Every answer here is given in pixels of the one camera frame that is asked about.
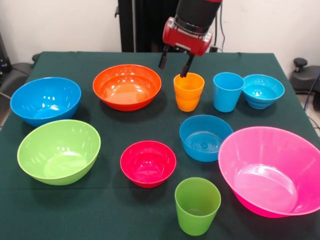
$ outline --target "blue cup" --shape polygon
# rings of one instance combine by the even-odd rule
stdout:
[[[183,149],[191,158],[200,162],[213,162],[218,160],[220,146],[233,130],[221,118],[196,115],[181,124],[179,133]]]
[[[244,79],[238,74],[222,72],[213,78],[213,106],[219,112],[232,112],[238,102]]]

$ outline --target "white wall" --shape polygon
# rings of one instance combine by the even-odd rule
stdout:
[[[121,52],[117,0],[0,0],[0,32],[13,63],[42,51]]]
[[[296,57],[320,65],[319,10],[319,0],[224,0],[224,51],[275,53],[287,76]]]
[[[11,61],[30,62],[41,51],[120,52],[117,3],[0,0],[0,32]],[[224,51],[275,53],[287,75],[295,57],[320,65],[319,10],[319,0],[224,0]]]

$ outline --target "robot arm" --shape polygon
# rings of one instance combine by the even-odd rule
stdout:
[[[189,54],[180,76],[185,77],[194,56],[202,56],[208,49],[212,34],[208,32],[222,0],[180,0],[175,17],[169,17],[163,30],[165,47],[159,63],[164,69],[170,47]]]

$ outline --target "orange cup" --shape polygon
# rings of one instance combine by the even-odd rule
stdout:
[[[173,79],[175,100],[183,112],[196,109],[205,86],[205,80],[198,74],[189,72],[186,77],[175,76]]]

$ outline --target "green bowl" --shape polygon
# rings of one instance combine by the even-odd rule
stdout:
[[[68,185],[81,179],[94,165],[101,146],[91,125],[66,119],[44,124],[21,142],[17,159],[21,169],[38,181]]]

